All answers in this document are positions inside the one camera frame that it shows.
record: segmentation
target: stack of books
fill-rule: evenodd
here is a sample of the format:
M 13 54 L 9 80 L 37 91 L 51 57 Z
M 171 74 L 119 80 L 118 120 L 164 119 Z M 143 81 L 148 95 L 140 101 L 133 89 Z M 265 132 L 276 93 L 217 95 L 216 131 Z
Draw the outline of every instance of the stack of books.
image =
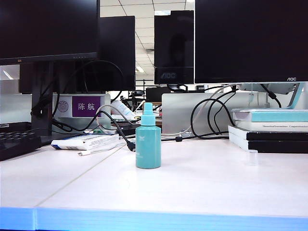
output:
M 308 153 L 308 110 L 233 110 L 229 139 L 246 151 Z

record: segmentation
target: ceiling light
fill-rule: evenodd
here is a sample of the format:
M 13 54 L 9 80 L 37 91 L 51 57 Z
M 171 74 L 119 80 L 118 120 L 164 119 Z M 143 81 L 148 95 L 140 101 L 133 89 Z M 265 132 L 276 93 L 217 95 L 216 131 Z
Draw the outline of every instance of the ceiling light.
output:
M 144 73 L 144 70 L 141 68 L 141 66 L 136 66 L 139 73 Z
M 3 72 L 10 80 L 13 80 L 12 76 L 9 73 L 7 73 L 6 71 L 3 71 Z
M 171 15 L 171 11 L 155 11 L 154 15 L 156 16 Z

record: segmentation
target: black monitor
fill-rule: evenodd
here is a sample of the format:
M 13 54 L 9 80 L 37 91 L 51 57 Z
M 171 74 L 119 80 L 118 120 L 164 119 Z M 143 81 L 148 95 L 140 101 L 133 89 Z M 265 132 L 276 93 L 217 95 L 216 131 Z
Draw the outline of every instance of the black monitor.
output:
M 195 82 L 308 80 L 308 1 L 196 0 Z
M 109 63 L 93 63 L 77 76 L 77 91 L 135 90 L 135 17 L 102 17 L 99 19 L 99 60 Z M 76 68 L 85 62 L 78 62 Z
M 97 0 L 1 0 L 0 65 L 95 58 Z
M 193 83 L 193 11 L 156 15 L 154 30 L 154 83 Z
M 154 87 L 146 88 L 146 101 L 147 102 L 161 102 L 162 95 L 165 93 L 171 93 L 168 87 Z

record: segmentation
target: black keyboard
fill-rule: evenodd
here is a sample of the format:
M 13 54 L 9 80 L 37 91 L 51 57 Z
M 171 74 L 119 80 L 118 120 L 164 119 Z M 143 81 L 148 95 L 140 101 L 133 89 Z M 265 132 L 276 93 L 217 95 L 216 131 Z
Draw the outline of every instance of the black keyboard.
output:
M 33 152 L 41 146 L 40 137 L 33 132 L 0 133 L 0 161 Z

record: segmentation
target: teal book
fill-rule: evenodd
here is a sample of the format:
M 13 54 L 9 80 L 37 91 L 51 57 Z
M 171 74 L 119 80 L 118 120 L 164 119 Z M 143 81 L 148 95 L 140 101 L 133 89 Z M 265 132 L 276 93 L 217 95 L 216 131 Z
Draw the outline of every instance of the teal book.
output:
M 308 110 L 233 109 L 233 119 L 249 122 L 308 122 Z

